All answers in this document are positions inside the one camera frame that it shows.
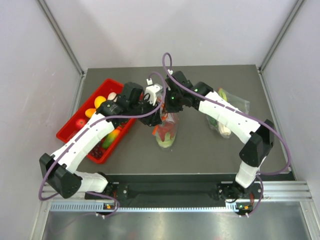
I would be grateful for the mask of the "clear zip bag red slider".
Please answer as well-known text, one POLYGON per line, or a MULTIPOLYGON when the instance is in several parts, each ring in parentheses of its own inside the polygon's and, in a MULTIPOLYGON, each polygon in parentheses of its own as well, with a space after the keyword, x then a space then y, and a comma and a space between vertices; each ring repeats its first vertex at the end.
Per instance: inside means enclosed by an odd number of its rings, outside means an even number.
POLYGON ((162 149, 169 149, 176 139, 179 122, 178 114, 168 113, 163 103, 160 107, 160 118, 161 123, 154 127, 152 135, 162 149))

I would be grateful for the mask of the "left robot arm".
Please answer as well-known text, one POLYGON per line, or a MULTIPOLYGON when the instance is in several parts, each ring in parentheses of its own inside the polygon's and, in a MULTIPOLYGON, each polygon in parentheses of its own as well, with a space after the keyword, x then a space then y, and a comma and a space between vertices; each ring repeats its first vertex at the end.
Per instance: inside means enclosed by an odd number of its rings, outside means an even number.
POLYGON ((158 124, 161 105, 157 97, 165 93, 155 83, 146 88, 128 82, 115 99, 100 104, 89 121, 63 147, 39 159, 42 177, 64 199, 77 192, 96 192, 109 198, 114 187, 101 173, 78 172, 77 168, 90 151, 118 126, 139 119, 151 127, 158 124))

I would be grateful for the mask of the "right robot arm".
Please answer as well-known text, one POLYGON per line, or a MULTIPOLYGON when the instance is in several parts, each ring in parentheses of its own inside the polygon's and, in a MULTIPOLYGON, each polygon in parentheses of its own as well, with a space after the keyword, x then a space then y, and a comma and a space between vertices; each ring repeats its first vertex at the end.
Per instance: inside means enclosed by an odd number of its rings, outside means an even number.
POLYGON ((169 113, 178 113, 184 107, 194 108, 226 126, 244 144, 239 153, 241 163, 233 192, 237 197, 245 198, 251 193, 256 174, 273 148, 274 124, 270 120, 258 123, 250 119, 206 83, 193 85, 180 70, 168 70, 165 81, 168 85, 165 109, 169 113))

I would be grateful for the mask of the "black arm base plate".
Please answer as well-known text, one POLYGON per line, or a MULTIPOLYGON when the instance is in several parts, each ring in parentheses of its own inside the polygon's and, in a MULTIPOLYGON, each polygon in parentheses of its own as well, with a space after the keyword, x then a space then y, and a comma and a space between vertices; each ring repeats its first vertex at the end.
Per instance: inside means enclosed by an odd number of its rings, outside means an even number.
POLYGON ((111 174, 102 192, 121 207, 222 207, 225 203, 252 203, 262 194, 259 182, 244 189, 235 185, 235 174, 111 174))

